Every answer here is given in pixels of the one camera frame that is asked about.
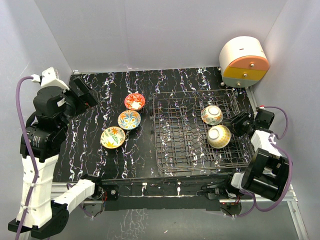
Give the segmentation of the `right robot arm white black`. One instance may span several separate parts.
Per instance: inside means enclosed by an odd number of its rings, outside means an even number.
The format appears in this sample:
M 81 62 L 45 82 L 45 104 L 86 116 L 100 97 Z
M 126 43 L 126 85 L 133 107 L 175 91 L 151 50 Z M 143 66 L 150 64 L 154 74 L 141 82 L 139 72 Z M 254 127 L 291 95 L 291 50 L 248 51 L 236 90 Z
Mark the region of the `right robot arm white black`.
M 240 197 L 246 190 L 263 198 L 276 202 L 288 190 L 290 184 L 290 161 L 276 148 L 273 139 L 281 137 L 269 130 L 274 113 L 260 106 L 256 114 L 242 111 L 232 118 L 223 120 L 222 111 L 215 106 L 207 107 L 208 113 L 202 112 L 204 122 L 211 119 L 212 126 L 207 133 L 207 141 L 215 149 L 222 149 L 231 142 L 231 135 L 242 137 L 248 135 L 254 147 L 254 155 L 244 173 L 233 173 L 215 188 L 222 187 L 223 194 L 233 199 Z

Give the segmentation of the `orange star leaf bowl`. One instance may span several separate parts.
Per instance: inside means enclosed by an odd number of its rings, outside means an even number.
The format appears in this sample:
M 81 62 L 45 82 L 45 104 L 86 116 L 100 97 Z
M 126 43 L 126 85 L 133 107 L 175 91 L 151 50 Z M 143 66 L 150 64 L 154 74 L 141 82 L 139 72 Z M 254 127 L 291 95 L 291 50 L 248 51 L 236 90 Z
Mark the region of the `orange star leaf bowl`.
M 116 149 L 124 143 L 125 138 L 126 134 L 122 128 L 112 126 L 103 131 L 100 143 L 107 149 Z

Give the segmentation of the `teal yellow sun bowl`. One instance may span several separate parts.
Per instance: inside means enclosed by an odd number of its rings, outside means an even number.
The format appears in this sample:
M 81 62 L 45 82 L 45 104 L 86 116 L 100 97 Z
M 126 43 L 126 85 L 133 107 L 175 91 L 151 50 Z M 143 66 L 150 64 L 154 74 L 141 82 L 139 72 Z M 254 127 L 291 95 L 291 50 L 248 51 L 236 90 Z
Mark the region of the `teal yellow sun bowl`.
M 212 126 L 207 133 L 207 141 L 215 149 L 222 149 L 229 144 L 231 132 L 224 125 Z

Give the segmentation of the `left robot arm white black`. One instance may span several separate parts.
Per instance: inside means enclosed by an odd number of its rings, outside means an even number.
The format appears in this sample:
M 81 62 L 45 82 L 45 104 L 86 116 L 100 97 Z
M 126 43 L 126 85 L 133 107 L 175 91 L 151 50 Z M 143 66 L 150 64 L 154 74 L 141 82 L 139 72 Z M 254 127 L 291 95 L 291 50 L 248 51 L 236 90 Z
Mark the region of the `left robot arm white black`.
M 101 179 L 85 174 L 65 193 L 51 197 L 55 166 L 69 124 L 96 106 L 98 96 L 80 77 L 69 84 L 59 79 L 45 82 L 44 77 L 36 75 L 30 79 L 39 82 L 41 88 L 33 100 L 34 113 L 27 120 L 20 119 L 23 187 L 19 212 L 8 229 L 46 240 L 65 228 L 70 213 L 85 199 L 97 200 L 103 195 Z

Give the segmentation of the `orange green leaf bowl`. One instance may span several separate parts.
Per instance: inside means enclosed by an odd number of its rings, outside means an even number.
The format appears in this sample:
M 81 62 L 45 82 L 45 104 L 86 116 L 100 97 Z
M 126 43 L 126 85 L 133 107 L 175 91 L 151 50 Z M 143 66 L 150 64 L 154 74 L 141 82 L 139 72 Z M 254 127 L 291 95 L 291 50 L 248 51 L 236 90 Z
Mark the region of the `orange green leaf bowl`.
M 201 110 L 201 119 L 204 123 L 215 126 L 223 121 L 222 110 L 216 105 L 209 105 Z

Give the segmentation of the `blue yellow floral bowl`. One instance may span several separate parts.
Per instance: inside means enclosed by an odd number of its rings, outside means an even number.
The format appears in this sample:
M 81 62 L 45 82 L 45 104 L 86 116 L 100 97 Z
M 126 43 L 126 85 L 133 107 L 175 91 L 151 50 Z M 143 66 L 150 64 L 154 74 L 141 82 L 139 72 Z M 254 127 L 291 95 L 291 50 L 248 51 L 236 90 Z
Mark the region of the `blue yellow floral bowl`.
M 141 116 L 135 110 L 125 110 L 118 116 L 117 123 L 123 130 L 130 131 L 140 125 Z

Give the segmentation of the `red orange floral bowl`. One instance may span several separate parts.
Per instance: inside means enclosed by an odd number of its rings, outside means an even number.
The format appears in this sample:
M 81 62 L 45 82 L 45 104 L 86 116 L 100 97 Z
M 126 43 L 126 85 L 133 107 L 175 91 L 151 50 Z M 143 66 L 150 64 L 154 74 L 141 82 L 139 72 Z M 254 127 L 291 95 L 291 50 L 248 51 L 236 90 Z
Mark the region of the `red orange floral bowl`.
M 146 104 L 145 97 L 140 93 L 130 93 L 124 99 L 124 105 L 127 109 L 133 111 L 141 110 Z

